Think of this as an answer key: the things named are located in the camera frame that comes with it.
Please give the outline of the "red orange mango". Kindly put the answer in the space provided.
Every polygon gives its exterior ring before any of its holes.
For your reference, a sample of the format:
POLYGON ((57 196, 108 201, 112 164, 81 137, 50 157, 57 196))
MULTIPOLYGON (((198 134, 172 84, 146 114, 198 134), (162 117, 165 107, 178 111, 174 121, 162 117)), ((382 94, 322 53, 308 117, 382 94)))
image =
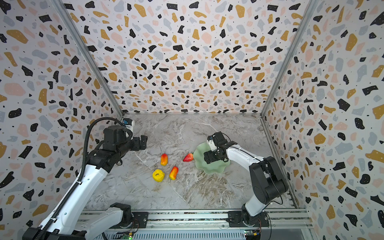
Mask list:
POLYGON ((161 165, 166 166, 168 164, 168 155, 167 154, 162 154, 161 155, 161 165))
POLYGON ((175 180, 177 178, 177 175, 178 175, 178 172, 179 172, 179 168, 178 167, 173 167, 170 174, 169 174, 169 178, 171 180, 175 180))

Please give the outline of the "red fake strawberry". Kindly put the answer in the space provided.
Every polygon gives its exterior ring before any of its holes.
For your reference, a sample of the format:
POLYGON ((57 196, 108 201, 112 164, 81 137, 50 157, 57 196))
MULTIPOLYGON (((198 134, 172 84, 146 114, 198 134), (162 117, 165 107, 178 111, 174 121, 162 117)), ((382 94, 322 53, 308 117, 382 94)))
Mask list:
POLYGON ((187 154, 186 156, 185 156, 185 158, 183 159, 183 162, 191 162, 191 161, 193 161, 194 160, 194 156, 193 156, 193 154, 192 153, 189 153, 189 154, 187 154))

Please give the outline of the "yellow fake bell pepper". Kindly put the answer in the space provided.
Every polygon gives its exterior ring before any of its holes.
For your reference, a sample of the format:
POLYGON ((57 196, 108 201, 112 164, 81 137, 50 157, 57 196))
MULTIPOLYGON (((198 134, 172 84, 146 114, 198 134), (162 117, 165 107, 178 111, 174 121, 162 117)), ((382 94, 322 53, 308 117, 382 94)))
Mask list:
POLYGON ((152 177, 153 177, 154 181, 161 183, 164 180, 165 173, 160 169, 156 169, 153 172, 152 177))

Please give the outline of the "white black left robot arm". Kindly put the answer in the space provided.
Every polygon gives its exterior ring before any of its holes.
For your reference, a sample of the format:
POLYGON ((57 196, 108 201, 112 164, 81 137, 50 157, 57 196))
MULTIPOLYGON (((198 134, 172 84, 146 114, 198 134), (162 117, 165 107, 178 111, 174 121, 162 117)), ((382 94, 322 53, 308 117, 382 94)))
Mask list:
POLYGON ((71 188, 55 209, 37 228, 28 228, 24 240, 93 240, 113 226, 128 227, 134 221, 131 206, 112 204, 106 211, 79 224, 87 202, 112 168, 129 151, 147 148, 147 136, 133 137, 126 126, 109 126, 104 130, 102 148, 83 158, 82 168, 71 188))

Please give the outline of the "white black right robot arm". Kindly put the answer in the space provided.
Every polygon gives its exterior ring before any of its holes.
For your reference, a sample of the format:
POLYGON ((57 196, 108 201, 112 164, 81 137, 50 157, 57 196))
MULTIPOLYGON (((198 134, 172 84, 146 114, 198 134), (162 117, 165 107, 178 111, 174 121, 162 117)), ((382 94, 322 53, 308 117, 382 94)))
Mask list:
POLYGON ((204 153, 204 161, 207 164, 233 161, 250 173, 253 195, 242 206, 244 222, 258 217, 274 199, 282 197, 289 190, 275 158, 257 156, 236 142, 227 140, 222 132, 208 136, 207 144, 210 147, 210 150, 204 153))

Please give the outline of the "mint green wavy fruit bowl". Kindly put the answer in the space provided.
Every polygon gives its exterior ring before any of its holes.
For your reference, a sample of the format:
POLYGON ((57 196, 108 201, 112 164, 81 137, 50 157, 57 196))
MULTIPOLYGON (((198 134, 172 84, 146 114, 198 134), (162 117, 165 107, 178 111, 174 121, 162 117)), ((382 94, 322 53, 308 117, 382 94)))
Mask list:
POLYGON ((196 150, 193 153, 195 165, 197 169, 203 170, 207 175, 214 173, 221 174, 224 172, 225 168, 228 167, 231 163, 230 160, 224 161, 215 161, 213 163, 207 164, 204 160, 204 153, 210 151, 210 147, 207 143, 202 143, 197 146, 196 150))

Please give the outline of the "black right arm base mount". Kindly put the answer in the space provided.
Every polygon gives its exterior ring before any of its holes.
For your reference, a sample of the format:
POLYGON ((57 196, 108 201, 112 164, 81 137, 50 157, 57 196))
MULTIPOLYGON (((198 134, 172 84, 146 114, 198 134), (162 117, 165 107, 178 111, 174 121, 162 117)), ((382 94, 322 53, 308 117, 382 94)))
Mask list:
POLYGON ((231 228, 269 227, 269 217, 266 212, 250 216, 246 211, 229 211, 226 221, 231 228))

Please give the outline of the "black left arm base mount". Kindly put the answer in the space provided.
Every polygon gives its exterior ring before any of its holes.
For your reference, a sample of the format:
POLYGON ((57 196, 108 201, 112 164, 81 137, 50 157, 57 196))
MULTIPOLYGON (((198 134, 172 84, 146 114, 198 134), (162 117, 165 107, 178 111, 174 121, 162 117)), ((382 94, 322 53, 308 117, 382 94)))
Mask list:
POLYGON ((149 212, 131 212, 131 215, 123 215, 120 223, 112 226, 111 229, 135 231, 138 229, 145 229, 149 219, 149 212))

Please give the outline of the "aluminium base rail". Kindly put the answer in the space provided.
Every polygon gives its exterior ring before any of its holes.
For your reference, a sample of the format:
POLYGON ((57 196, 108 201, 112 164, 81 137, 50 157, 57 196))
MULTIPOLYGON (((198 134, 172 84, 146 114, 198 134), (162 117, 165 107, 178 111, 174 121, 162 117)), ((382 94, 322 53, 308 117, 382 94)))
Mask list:
MULTIPOLYGON (((223 210, 136 210, 149 212, 145 229, 125 231, 109 228, 93 240, 315 240, 309 216, 302 209, 265 209, 269 227, 231 228, 223 210)), ((84 211, 83 224, 104 211, 84 211)))

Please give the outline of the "aluminium corner post left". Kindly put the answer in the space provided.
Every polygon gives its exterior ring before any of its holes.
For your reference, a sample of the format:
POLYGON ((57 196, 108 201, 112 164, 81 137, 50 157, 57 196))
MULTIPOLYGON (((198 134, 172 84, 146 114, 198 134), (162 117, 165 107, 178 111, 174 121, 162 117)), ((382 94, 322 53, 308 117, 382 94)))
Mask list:
POLYGON ((92 73, 96 75, 96 79, 98 80, 104 93, 106 94, 106 96, 110 100, 111 106, 113 107, 115 113, 117 114, 119 119, 122 119, 124 116, 124 113, 120 109, 120 106, 119 106, 117 100, 115 99, 111 89, 109 88, 107 82, 105 81, 103 74, 101 73, 99 67, 97 66, 93 57, 91 56, 87 45, 82 40, 81 34, 79 33, 73 20, 70 17, 70 14, 68 13, 67 9, 65 8, 63 1, 51 1, 51 2, 53 5, 53 8, 56 10, 59 17, 63 20, 66 28, 68 29, 68 31, 72 35, 73 40, 77 44, 80 52, 82 53, 83 57, 85 58, 86 62, 88 63, 92 73))

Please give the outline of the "aluminium corner post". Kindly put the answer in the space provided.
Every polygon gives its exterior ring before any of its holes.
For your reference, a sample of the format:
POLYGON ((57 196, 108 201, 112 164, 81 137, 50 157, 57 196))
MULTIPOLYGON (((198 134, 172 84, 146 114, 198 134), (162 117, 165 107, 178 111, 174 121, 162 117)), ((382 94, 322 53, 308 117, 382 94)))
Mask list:
POLYGON ((263 119, 267 113, 268 113, 268 108, 269 106, 272 104, 272 101, 274 99, 274 94, 277 92, 278 90, 278 87, 279 85, 281 84, 282 80, 283 80, 283 77, 290 65, 290 62, 292 60, 292 58, 294 57, 294 54, 296 53, 296 50, 298 49, 298 46, 299 46, 299 43, 301 41, 301 38, 307 28, 307 25, 310 21, 310 18, 311 16, 313 15, 317 5, 318 5, 319 1, 318 0, 310 0, 309 1, 309 4, 304 12, 304 15, 303 15, 303 19, 301 20, 299 26, 298 26, 298 30, 296 31, 296 34, 293 38, 293 41, 290 45, 290 48, 288 49, 288 52, 284 58, 284 61, 282 63, 282 66, 279 70, 279 73, 277 75, 277 78, 276 78, 276 81, 275 83, 273 84, 273 86, 271 87, 271 91, 270 91, 270 94, 268 95, 268 98, 265 102, 265 105, 262 109, 262 112, 261 112, 261 118, 263 119))
POLYGON ((73 20, 70 17, 70 14, 68 13, 67 9, 65 8, 63 1, 51 1, 51 2, 53 5, 53 8, 56 10, 59 17, 63 20, 66 28, 68 29, 68 31, 72 35, 73 40, 77 44, 80 52, 82 53, 83 57, 85 58, 86 62, 88 63, 92 73, 96 75, 96 79, 98 80, 104 93, 106 94, 106 96, 110 100, 111 106, 113 107, 115 113, 117 114, 119 119, 122 119, 124 116, 124 113, 120 109, 120 106, 119 106, 117 100, 115 99, 111 89, 109 88, 107 82, 105 81, 103 74, 101 73, 99 67, 97 66, 93 57, 91 56, 87 45, 82 40, 81 34, 79 33, 73 20))

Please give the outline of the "aluminium corner post right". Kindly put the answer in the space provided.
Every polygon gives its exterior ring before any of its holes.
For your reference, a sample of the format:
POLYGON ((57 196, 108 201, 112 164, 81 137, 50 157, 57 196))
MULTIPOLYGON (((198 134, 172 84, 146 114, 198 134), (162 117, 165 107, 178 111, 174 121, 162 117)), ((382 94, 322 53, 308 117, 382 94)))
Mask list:
POLYGON ((296 50, 298 49, 298 46, 299 46, 299 43, 301 41, 301 38, 307 28, 307 25, 310 21, 310 18, 311 16, 313 15, 317 5, 318 5, 319 1, 318 0, 310 0, 309 1, 309 4, 304 12, 304 15, 303 15, 303 19, 301 20, 299 26, 298 26, 298 30, 296 31, 296 34, 293 38, 293 41, 290 45, 290 48, 288 49, 288 52, 284 58, 284 61, 282 63, 282 66, 279 70, 279 73, 277 75, 277 78, 276 78, 276 81, 275 83, 273 84, 273 86, 271 87, 271 91, 270 91, 270 94, 268 95, 268 98, 265 102, 265 105, 262 109, 262 112, 261 112, 261 118, 263 119, 267 113, 268 113, 268 108, 269 106, 272 104, 272 101, 274 99, 274 94, 277 92, 278 90, 278 87, 279 85, 281 84, 282 80, 283 80, 283 77, 290 65, 290 62, 292 60, 292 58, 294 57, 294 54, 296 53, 296 50))

